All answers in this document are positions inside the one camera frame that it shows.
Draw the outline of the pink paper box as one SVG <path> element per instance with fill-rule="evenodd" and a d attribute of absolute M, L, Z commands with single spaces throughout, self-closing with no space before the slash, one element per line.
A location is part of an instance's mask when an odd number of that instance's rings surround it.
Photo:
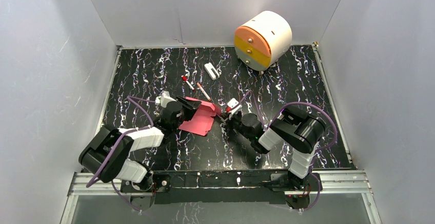
<path fill-rule="evenodd" d="M 208 101 L 203 101 L 192 97 L 186 97 L 186 99 L 191 101 L 200 101 L 201 104 L 193 118 L 189 121 L 184 121 L 180 125 L 179 129 L 196 135 L 206 136 L 211 130 L 214 118 L 217 115 L 221 115 L 221 108 Z"/>

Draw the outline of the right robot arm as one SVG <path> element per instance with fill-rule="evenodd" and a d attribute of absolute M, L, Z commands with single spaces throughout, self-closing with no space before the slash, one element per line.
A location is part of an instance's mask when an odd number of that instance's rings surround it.
<path fill-rule="evenodd" d="M 231 108 L 219 116 L 229 129 L 250 141 L 260 154 L 267 154 L 278 144 L 292 147 L 292 162 L 284 186 L 302 190 L 309 184 L 309 167 L 326 124 L 318 117 L 295 106 L 284 108 L 267 129 L 254 113 L 242 114 Z"/>

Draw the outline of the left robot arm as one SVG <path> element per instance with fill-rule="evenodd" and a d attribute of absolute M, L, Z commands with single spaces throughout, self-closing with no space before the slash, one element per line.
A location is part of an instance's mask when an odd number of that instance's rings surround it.
<path fill-rule="evenodd" d="M 202 104 L 180 96 L 160 96 L 160 115 L 141 128 L 121 129 L 104 125 L 85 147 L 78 162 L 93 177 L 87 187 L 98 181 L 112 182 L 115 179 L 129 181 L 140 191 L 148 191 L 153 185 L 153 171 L 142 162 L 129 159 L 131 152 L 157 148 L 175 138 L 182 123 L 192 120 Z"/>

